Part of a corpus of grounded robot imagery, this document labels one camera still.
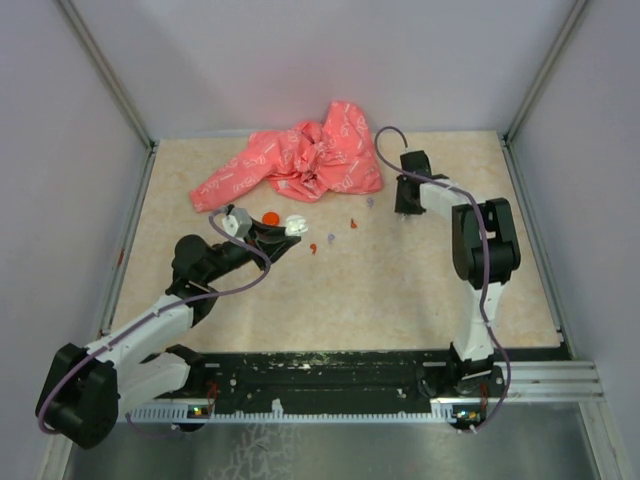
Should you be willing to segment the white earbud charging case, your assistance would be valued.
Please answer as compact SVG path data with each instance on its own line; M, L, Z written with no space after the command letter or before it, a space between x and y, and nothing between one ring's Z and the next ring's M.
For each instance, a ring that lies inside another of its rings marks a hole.
M291 215L285 220L285 235L289 237L302 236L309 230L307 220L302 215Z

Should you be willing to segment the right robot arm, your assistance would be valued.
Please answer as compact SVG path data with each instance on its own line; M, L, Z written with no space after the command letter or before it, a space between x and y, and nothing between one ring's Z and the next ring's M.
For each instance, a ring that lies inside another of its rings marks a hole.
M479 202L444 175L434 175L427 154L400 155L395 211L421 215L428 210L451 225L454 270L465 284L462 326L450 345L442 392L466 396L491 381L496 345L492 326L521 252L509 201Z

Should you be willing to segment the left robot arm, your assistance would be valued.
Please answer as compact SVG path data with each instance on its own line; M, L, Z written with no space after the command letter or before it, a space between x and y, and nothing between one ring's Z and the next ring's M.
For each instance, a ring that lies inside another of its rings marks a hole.
M85 346L68 343L57 350L35 407L42 433L91 449L135 408L167 393L194 397L206 389L208 373L198 366L198 353L169 341L209 315L223 295L212 282L252 263L258 278L226 293L253 288L308 230L301 215L270 226L233 205L216 213L222 221L211 226L224 242L182 237L174 248L171 283L149 309Z

